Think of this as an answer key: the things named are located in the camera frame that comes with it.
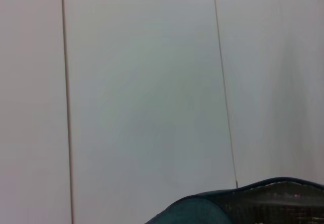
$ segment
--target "dark green fabric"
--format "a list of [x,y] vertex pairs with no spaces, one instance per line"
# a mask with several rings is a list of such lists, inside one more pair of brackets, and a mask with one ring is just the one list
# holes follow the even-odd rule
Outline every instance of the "dark green fabric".
[[176,202],[147,224],[231,224],[225,213],[203,198]]

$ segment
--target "vertical line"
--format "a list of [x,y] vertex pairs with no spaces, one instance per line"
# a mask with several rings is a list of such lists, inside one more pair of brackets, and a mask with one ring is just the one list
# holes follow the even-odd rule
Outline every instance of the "vertical line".
[[225,104],[226,104],[226,112],[227,112],[227,122],[228,122],[229,138],[230,138],[230,145],[231,145],[232,161],[233,161],[233,168],[234,168],[235,185],[236,185],[236,188],[238,188],[238,186],[237,186],[238,185],[237,184],[237,177],[236,177],[236,167],[235,167],[235,160],[234,160],[234,151],[233,151],[232,131],[231,131],[231,125],[230,125],[230,121],[229,121],[227,91],[226,91],[226,85],[225,85],[224,64],[223,64],[223,55],[222,55],[221,38],[220,38],[220,32],[219,32],[219,23],[218,23],[218,13],[217,13],[216,0],[214,0],[214,4],[215,4],[216,27],[217,27],[217,35],[218,35],[219,53],[220,53],[221,65],[222,65],[223,85],[224,85],[224,93],[225,93]]
[[62,22],[63,22],[63,46],[65,65],[65,86],[66,86],[66,110],[67,110],[67,135],[69,151],[69,177],[70,177],[70,204],[71,204],[71,224],[74,224],[74,199],[73,199],[73,167],[72,167],[72,136],[71,136],[71,109],[70,109],[70,80],[67,63],[67,42],[66,42],[66,22],[65,22],[65,0],[62,0]]

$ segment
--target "white wall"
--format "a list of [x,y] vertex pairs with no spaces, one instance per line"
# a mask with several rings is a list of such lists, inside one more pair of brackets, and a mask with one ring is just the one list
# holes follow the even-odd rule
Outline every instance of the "white wall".
[[214,0],[66,0],[75,223],[234,188]]
[[0,0],[0,220],[69,224],[61,0]]
[[216,0],[239,186],[324,183],[324,0]]

